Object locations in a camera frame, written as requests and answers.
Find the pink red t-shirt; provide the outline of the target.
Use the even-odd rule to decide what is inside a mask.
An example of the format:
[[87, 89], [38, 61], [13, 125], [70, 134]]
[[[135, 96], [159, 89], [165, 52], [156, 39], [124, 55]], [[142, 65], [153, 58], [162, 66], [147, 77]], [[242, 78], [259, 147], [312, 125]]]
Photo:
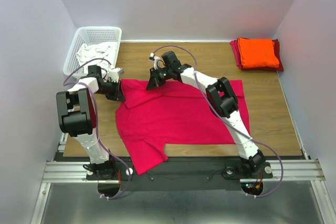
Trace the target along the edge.
[[123, 79], [125, 101], [115, 122], [141, 175], [168, 159], [166, 144], [233, 144], [224, 123], [209, 108], [201, 92], [178, 81], [147, 90], [147, 81]]

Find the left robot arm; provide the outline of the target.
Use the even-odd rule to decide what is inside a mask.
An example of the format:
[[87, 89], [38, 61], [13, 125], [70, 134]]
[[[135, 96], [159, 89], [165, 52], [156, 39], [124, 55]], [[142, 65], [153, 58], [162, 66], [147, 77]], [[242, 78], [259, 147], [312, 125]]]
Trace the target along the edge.
[[88, 74], [80, 77], [72, 88], [56, 94], [59, 127], [86, 150], [90, 164], [84, 168], [99, 180], [120, 179], [121, 175], [115, 158], [99, 140], [98, 110], [93, 97], [96, 93], [111, 101], [125, 101], [120, 80], [123, 73], [123, 68], [109, 67], [103, 77], [101, 67], [91, 65]]

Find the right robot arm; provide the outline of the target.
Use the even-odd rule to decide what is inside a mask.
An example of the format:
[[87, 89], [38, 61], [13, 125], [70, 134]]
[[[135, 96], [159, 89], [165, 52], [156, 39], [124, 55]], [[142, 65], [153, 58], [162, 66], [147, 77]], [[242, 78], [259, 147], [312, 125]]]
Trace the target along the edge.
[[153, 67], [150, 69], [147, 89], [161, 87], [170, 79], [199, 89], [212, 112], [229, 130], [238, 149], [243, 174], [248, 177], [258, 174], [266, 159], [243, 123], [238, 97], [230, 81], [224, 77], [216, 79], [207, 76], [197, 71], [196, 66], [181, 64], [173, 51], [168, 51], [161, 57], [152, 52], [149, 60], [153, 62]]

